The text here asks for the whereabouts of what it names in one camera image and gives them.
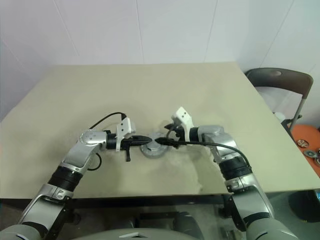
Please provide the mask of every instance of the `black cable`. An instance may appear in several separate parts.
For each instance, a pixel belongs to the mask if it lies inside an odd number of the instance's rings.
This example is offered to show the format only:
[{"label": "black cable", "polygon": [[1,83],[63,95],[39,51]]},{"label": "black cable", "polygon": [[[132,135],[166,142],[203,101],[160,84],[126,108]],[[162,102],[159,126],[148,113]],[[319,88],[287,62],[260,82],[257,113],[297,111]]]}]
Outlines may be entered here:
[{"label": "black cable", "polygon": [[237,152],[238,154],[240,154],[241,157],[243,157],[246,165],[251,168],[250,163],[249,163],[246,155],[244,155],[243,152],[240,151],[239,149],[232,147],[232,146],[228,146],[228,145],[224,145],[224,144],[220,144],[220,143],[214,143],[214,142],[205,142],[205,141],[201,141],[201,142],[200,141],[176,141],[176,140],[173,140],[172,138],[169,141],[170,141],[171,146],[174,146],[173,144],[176,144],[177,146],[192,144],[192,145],[201,145],[201,146],[215,146],[215,147],[230,149],[230,150],[233,150],[233,151]]},{"label": "black cable", "polygon": [[232,147],[232,146],[228,146],[228,145],[224,145],[224,144],[220,144],[220,143],[214,143],[214,142],[205,142],[205,141],[202,141],[202,142],[199,142],[199,141],[177,141],[177,143],[202,145],[202,146],[216,146],[216,147],[221,147],[221,148],[225,148],[225,149],[230,149],[230,150],[233,150],[233,151],[237,152],[238,154],[240,154],[241,157],[243,157],[247,166],[251,167],[246,155],[244,155],[243,152],[240,151],[239,149]]},{"label": "black cable", "polygon": [[88,168],[88,171],[95,171],[95,170],[98,170],[100,167],[101,167],[101,164],[102,164],[102,158],[101,158],[101,156],[100,156],[100,154],[99,153],[96,153],[96,155],[98,156],[98,158],[99,158],[99,165],[97,166],[97,167],[95,167],[95,168]]},{"label": "black cable", "polygon": [[116,114],[121,114],[121,120],[125,119],[127,117],[127,115],[123,112],[113,112],[113,113],[110,113],[109,115],[105,116],[104,118],[102,118],[101,120],[99,120],[98,122],[96,122],[95,124],[93,124],[89,129],[93,129],[95,126],[97,126],[98,124],[100,124],[102,121],[106,120],[107,118],[113,116],[113,115],[116,115]]}]

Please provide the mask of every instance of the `table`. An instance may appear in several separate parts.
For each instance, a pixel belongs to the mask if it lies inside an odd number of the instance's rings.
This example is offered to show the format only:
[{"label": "table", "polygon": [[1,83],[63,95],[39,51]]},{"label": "table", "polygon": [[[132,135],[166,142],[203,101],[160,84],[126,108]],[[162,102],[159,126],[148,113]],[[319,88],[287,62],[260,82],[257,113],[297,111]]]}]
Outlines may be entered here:
[{"label": "table", "polygon": [[[0,198],[29,199],[79,134],[121,111],[137,134],[159,131],[183,106],[195,126],[222,125],[246,154],[266,192],[315,189],[320,179],[234,62],[56,66],[1,123]],[[115,131],[119,116],[98,129]],[[225,194],[210,151],[171,149],[147,159],[138,148],[106,151],[75,198]]]}]

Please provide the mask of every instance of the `round metal part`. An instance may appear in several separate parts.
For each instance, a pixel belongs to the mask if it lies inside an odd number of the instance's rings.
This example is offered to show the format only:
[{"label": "round metal part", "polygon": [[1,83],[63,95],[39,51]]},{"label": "round metal part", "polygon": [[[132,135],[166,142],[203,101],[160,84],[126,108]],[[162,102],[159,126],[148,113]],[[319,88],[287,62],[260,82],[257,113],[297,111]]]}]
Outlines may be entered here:
[{"label": "round metal part", "polygon": [[166,151],[168,150],[169,146],[161,145],[155,141],[155,139],[164,137],[165,135],[160,132],[153,132],[149,134],[149,138],[152,139],[152,142],[149,142],[145,145],[140,146],[140,150],[147,158],[150,159],[157,159],[162,157]]},{"label": "round metal part", "polygon": [[308,148],[309,147],[309,143],[306,140],[303,139],[299,139],[296,141],[296,144],[300,147],[300,148]]},{"label": "round metal part", "polygon": [[314,159],[315,165],[317,165],[318,167],[320,167],[320,158],[317,157],[316,159]]},{"label": "round metal part", "polygon": [[311,151],[311,150],[306,150],[303,152],[304,155],[306,155],[309,158],[316,158],[318,156],[318,154],[315,151]]}]

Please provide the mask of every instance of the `orange object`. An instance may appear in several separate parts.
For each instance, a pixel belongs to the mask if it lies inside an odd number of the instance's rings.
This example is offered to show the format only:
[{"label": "orange object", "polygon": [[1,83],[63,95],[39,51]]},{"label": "orange object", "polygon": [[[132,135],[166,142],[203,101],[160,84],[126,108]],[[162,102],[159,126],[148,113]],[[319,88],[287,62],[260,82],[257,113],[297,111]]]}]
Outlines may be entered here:
[{"label": "orange object", "polygon": [[[305,140],[309,143],[309,147],[307,148],[302,148],[297,145],[302,153],[304,153],[306,150],[318,152],[318,149],[320,149],[320,132],[315,127],[310,125],[296,124],[291,133],[296,144],[298,140]],[[320,177],[320,166],[316,165],[315,159],[308,156],[304,157],[307,159],[316,174]]]}]

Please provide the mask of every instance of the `chair backrest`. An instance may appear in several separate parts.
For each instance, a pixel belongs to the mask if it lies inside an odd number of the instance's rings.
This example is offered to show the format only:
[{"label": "chair backrest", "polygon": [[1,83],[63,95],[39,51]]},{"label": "chair backrest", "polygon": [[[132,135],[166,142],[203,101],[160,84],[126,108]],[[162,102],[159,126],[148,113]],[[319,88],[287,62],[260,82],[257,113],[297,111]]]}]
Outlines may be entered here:
[{"label": "chair backrest", "polygon": [[284,68],[254,68],[247,71],[245,75],[254,87],[286,89],[302,94],[304,100],[307,98],[314,82],[313,78],[306,73]]}]

